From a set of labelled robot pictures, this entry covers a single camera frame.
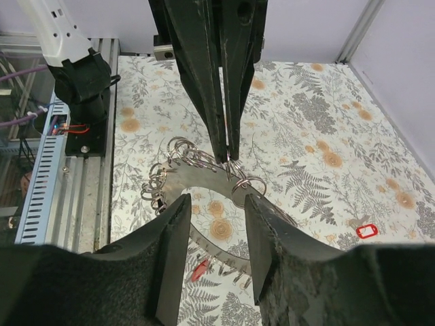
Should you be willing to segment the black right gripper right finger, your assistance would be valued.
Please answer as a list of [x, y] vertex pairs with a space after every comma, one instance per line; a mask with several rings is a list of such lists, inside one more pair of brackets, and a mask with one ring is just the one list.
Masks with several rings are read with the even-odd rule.
[[434, 246], [328, 246], [245, 198], [254, 301], [264, 325], [433, 325]]

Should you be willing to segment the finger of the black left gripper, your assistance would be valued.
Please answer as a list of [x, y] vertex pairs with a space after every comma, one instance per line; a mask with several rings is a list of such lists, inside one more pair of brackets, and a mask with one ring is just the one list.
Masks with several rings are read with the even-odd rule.
[[207, 127], [216, 162], [227, 161], [212, 1], [150, 1], [158, 36], [172, 45], [181, 83]]
[[241, 118], [262, 54], [267, 1], [223, 1], [220, 55], [226, 112], [225, 160], [239, 159]]

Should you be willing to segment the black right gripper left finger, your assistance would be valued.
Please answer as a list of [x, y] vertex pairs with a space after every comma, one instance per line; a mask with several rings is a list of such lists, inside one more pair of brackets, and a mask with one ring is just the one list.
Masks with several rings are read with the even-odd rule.
[[181, 195], [94, 253], [1, 248], [2, 325], [176, 325], [191, 220]]

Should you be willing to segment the large silver keyring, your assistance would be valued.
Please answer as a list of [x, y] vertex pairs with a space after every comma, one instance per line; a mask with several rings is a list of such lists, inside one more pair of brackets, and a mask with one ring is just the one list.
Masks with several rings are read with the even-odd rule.
[[216, 269], [237, 283], [251, 276], [244, 199], [248, 194], [263, 196], [266, 190], [266, 183], [245, 173], [238, 162], [218, 164], [192, 141], [173, 137], [167, 143], [166, 161], [150, 168], [141, 197], [159, 215], [180, 195], [190, 193], [188, 254], [196, 257], [198, 265], [208, 259], [207, 272]]

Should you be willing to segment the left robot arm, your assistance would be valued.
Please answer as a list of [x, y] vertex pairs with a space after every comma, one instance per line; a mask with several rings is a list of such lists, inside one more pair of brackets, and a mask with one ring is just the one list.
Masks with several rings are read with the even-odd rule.
[[[181, 83], [204, 122], [214, 158], [239, 158], [241, 116], [262, 53], [266, 1], [151, 1], [154, 42], [171, 46]], [[34, 26], [55, 93], [83, 124], [103, 120], [114, 82], [101, 54], [62, 1], [21, 1]]]

